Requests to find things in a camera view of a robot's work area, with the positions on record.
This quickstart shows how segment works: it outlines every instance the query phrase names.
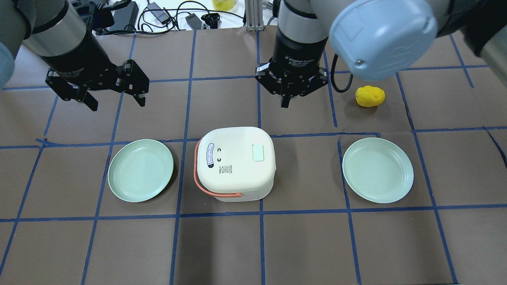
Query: yellow container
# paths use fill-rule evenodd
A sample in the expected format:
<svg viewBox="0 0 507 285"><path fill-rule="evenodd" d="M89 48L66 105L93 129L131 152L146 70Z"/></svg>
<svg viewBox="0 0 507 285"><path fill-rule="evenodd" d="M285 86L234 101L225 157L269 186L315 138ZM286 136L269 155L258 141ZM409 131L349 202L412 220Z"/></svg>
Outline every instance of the yellow container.
<svg viewBox="0 0 507 285"><path fill-rule="evenodd" d="M213 8L219 11L228 11L234 7L234 0L211 0Z"/></svg>

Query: plate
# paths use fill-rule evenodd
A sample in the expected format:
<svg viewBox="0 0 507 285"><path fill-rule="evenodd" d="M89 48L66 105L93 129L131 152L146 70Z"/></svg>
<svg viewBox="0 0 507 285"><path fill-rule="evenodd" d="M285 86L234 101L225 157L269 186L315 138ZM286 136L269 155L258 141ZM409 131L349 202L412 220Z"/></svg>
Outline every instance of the plate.
<svg viewBox="0 0 507 285"><path fill-rule="evenodd" d="M115 155L107 171L107 182L116 197L142 202L166 187L173 168L171 151L165 145L152 139L136 140Z"/></svg>
<svg viewBox="0 0 507 285"><path fill-rule="evenodd" d="M392 203L410 191L414 168L397 145L382 138L368 137L356 141L345 152L343 176L362 198Z"/></svg>

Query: plate rim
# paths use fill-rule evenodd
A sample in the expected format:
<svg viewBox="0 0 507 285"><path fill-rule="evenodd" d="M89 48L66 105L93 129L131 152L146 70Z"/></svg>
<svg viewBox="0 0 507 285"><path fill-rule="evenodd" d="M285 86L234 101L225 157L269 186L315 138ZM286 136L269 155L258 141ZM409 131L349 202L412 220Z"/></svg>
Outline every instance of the plate rim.
<svg viewBox="0 0 507 285"><path fill-rule="evenodd" d="M153 198L153 197L157 196L158 194L160 194L160 192L162 192L162 190L164 190L164 188L165 188L165 186L164 186L164 187L162 187L161 189L157 189L157 190L155 190L155 191L151 191L149 195L147 195L146 197L143 197L141 200L129 200L129 199L124 199L124 198L122 198L122 197L120 197L120 196L118 196L118 195L117 195L116 191L119 191L119 192L124 193L124 191L123 191L123 190L118 189L118 188L121 188L121 187L115 187L115 189L117 189L117 190L115 191L115 190L113 189L112 185L111 185L111 184L112 184L112 183L111 183L111 179L110 179L110 177L111 177L111 169L113 169L113 168L114 168L114 167L113 167L113 166L114 166L114 161L115 161L115 159L117 158L117 156L118 156L118 155L119 155L122 151L124 151L124 149L125 149L125 148L127 148L128 146L133 145L133 144L141 144L141 143L142 143L142 142L144 142L144 141L150 141L150 142L155 141L155 142L157 142L159 145L162 145L162 146L164 147L164 149L166 149L166 150L167 150L167 153L169 154L169 157L171 158L171 161L172 161L172 164L171 164L171 170L170 170L171 175L169 175L169 176L168 176L168 178L167 178L167 183L169 183L169 181L171 180L172 175L173 175L173 173L174 173L174 157L173 157L173 155L172 155L171 150L170 150L170 149L169 149L166 145L164 145L163 143L159 142L158 140L154 140L154 139L150 139L150 138L143 138L143 139L138 139L138 140L135 140L135 141L133 141L133 142L130 142L130 143L126 144L125 146L123 146L123 147L122 147L122 148L121 148L121 149L120 149L120 150L119 150L119 151L115 154L115 156L114 156L114 157L113 157L113 159L111 160L111 163L109 164L109 167L108 167L108 169L107 169L107 184L109 185L109 189L111 190L111 192L112 192L112 193L113 193L116 197L118 197L119 199L121 199L121 200L123 200L123 201L126 201L126 202L137 203L137 202L144 202L144 201L150 200L151 198Z"/></svg>
<svg viewBox="0 0 507 285"><path fill-rule="evenodd" d="M379 201L379 200L377 200L377 199L375 199L375 198L368 197L368 196L366 196L364 193L362 193L361 191L354 189L354 187L350 184L349 179L347 179L347 171L346 171L347 167L346 167L346 163L345 163L345 162L346 162L345 158L347 157L347 152L349 152L349 150L351 150L351 152L352 152L352 153L354 153L354 150L355 150L355 149L357 149L357 148L355 148L355 149L353 148L353 146L354 146L354 145L356 145L356 144L360 144L360 143L361 143L361 141L364 141L364 140L372 140L372 139L373 139L373 140L377 140L377 141L378 141L378 140L382 140L382 141L386 141L386 142L388 142L390 145L394 146L395 150L401 151L400 153L399 153L399 152L396 152L398 155L403 155L403 156L405 156L405 157L408 159L408 161L410 162L410 164L409 164L409 166L410 166L410 169L409 169L409 176L410 176L410 177L409 177L409 180L410 180L410 183L409 183L409 185L410 185L410 186L408 187L408 189L407 189L406 191L404 191L404 190L402 191L403 196L401 196L401 197L399 197L399 198L398 198L398 196L396 196L396 199L395 199L395 200L391 199L391 200L388 200L388 201ZM349 185L349 187L350 187L350 188L351 188L351 189L352 189L352 190L353 190L353 191L354 191L357 195L359 195L359 196L360 196L360 197L362 197L363 199L366 199L366 200L368 200L368 201L370 201L370 202L379 203L379 204L389 204L389 203L394 203L394 202L396 202L396 201L401 200L402 198L404 198L404 197L405 197L405 196L406 196L406 195L410 192L410 190L412 189L412 186L413 186L413 184L414 184L414 166L413 166L412 161L410 160L409 156L407 155L407 153L406 153L406 152L405 152L402 148L400 148L397 144L393 143L392 141L390 141L390 140L386 140L386 139L384 139L384 138L380 138L380 137L365 137L365 138L362 138L362 139L360 139L360 140L357 140L357 141L355 141L353 144L351 144L351 145L347 148L347 150L345 151L345 153L343 154L342 171L343 171L343 177L344 177L345 181L347 182L347 184Z"/></svg>

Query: white lunch box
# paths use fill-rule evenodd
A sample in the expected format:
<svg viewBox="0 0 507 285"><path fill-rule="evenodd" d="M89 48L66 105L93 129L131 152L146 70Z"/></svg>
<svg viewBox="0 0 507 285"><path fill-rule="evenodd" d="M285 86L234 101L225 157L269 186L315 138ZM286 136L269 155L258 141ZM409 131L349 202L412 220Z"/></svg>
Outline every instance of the white lunch box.
<svg viewBox="0 0 507 285"><path fill-rule="evenodd" d="M273 188L275 170L273 140L259 128L216 129L206 134L195 148L197 186L223 202L266 197Z"/></svg>

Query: yellow object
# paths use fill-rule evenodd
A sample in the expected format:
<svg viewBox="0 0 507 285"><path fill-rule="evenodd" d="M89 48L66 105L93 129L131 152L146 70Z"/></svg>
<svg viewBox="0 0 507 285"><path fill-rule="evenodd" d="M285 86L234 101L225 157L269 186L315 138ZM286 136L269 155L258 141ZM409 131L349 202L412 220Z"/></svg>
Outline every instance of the yellow object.
<svg viewBox="0 0 507 285"><path fill-rule="evenodd" d="M384 100L384 90L375 86L366 85L364 87L359 87L355 92L355 101L359 104L359 106L367 108L375 107L382 104Z"/></svg>
<svg viewBox="0 0 507 285"><path fill-rule="evenodd" d="M219 11L228 11L234 7L234 0L211 0L213 8Z"/></svg>

